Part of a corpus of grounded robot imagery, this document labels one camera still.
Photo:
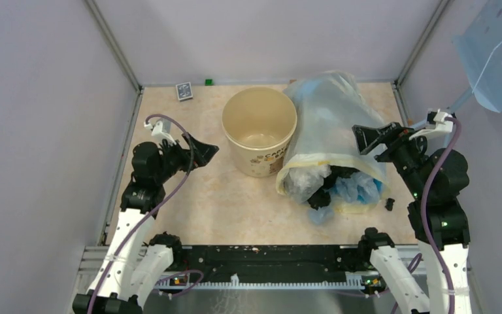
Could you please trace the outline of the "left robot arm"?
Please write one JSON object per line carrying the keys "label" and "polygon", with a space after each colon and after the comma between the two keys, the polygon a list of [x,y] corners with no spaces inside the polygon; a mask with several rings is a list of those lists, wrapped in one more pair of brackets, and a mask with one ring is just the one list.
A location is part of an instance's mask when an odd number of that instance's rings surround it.
{"label": "left robot arm", "polygon": [[133,149],[131,180],[122,194],[114,237],[90,287],[73,300],[74,313],[142,313],[147,298],[165,270],[176,270],[183,263],[179,238],[159,237],[140,255],[144,238],[153,226],[158,209],[173,197],[164,183],[179,171],[190,174],[206,166],[219,151],[216,145],[202,143],[190,134],[183,139],[143,142]]}

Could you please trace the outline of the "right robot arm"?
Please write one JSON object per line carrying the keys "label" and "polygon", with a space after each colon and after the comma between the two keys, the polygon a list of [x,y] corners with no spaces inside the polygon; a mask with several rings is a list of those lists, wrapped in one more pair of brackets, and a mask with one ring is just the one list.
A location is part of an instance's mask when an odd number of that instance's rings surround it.
{"label": "right robot arm", "polygon": [[392,163],[413,196],[408,206],[409,222],[424,260],[428,292],[424,292],[397,258],[388,234],[366,229],[357,260],[367,270],[383,276],[404,313],[470,313],[467,279],[469,226],[458,201],[469,184],[468,163],[452,145],[426,154],[427,140],[438,133],[460,136],[461,125],[452,117],[432,129],[413,130],[392,122],[381,128],[352,128],[359,153],[369,154],[379,145],[378,162]]}

